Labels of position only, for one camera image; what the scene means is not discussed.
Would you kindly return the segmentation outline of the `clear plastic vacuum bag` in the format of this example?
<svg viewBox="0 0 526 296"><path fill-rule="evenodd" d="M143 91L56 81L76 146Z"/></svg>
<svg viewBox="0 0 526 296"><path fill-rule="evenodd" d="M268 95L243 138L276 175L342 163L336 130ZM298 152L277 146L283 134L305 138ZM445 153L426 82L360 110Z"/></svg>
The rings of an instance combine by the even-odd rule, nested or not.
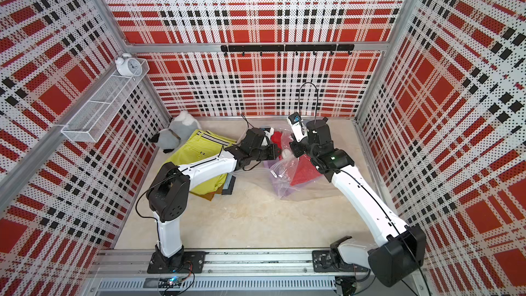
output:
<svg viewBox="0 0 526 296"><path fill-rule="evenodd" d="M262 128L270 141L281 150L275 160L262 161L256 168L249 167L236 174L277 200L309 201L338 197L342 193L312 165L308 156L296 158L290 149L291 131L288 129Z"/></svg>

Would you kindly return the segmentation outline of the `dark grey trousers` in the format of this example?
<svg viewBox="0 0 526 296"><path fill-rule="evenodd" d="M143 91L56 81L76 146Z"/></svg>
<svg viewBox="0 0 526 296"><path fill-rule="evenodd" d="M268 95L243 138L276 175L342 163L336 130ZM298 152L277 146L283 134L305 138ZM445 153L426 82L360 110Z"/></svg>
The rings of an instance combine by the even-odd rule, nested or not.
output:
<svg viewBox="0 0 526 296"><path fill-rule="evenodd" d="M236 183L236 177L233 176L232 174L228 174L225 180L225 183L223 185L223 190L221 194L222 195L232 195L235 183Z"/></svg>

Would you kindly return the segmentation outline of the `yellow garment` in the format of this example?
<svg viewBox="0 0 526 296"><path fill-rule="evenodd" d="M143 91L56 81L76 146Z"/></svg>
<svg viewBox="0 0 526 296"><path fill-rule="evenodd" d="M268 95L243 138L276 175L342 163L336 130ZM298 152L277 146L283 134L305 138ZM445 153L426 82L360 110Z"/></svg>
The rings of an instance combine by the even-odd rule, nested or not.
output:
<svg viewBox="0 0 526 296"><path fill-rule="evenodd" d="M219 154L224 147L235 144L231 138L220 136L210 131L196 130L191 137L165 162L175 165L194 163L211 156ZM190 192L199 197L206 193L215 192L220 187L223 188L227 174L218 175L202 184L197 185Z"/></svg>

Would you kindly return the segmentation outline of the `brown garment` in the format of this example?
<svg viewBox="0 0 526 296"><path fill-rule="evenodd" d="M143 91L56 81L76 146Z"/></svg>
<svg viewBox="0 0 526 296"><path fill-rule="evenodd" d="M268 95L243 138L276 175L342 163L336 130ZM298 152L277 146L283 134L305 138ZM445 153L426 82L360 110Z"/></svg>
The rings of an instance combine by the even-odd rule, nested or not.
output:
<svg viewBox="0 0 526 296"><path fill-rule="evenodd" d="M223 194L223 188L220 187L215 192L206 193L204 195L199 195L201 198L212 201L216 195L222 195Z"/></svg>

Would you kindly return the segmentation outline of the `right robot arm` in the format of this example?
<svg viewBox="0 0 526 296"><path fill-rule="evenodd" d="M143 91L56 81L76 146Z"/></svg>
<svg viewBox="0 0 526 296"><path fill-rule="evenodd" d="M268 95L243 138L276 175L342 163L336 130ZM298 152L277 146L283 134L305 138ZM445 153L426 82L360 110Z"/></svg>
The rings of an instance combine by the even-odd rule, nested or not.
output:
<svg viewBox="0 0 526 296"><path fill-rule="evenodd" d="M386 287L420 271L427 246L424 231L395 214L368 185L352 158L334 146L327 119L304 122L295 112L288 123L293 131L293 154L309 157L315 169L348 199L375 241L374 246L343 241L337 247L340 258L369 268Z"/></svg>

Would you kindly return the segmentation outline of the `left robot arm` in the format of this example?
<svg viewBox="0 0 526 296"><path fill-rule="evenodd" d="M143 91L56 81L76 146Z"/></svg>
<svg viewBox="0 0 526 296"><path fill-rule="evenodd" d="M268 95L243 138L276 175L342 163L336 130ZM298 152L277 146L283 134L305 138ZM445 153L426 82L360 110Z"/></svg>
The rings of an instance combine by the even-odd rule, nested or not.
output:
<svg viewBox="0 0 526 296"><path fill-rule="evenodd" d="M158 231L154 258L167 266L180 266L184 254L180 217L187 207L190 191L212 178L245 169L253 161L278 159L281 149L271 141L273 134L271 127L252 127L241 142L221 149L214 156L190 164L163 164L146 191Z"/></svg>

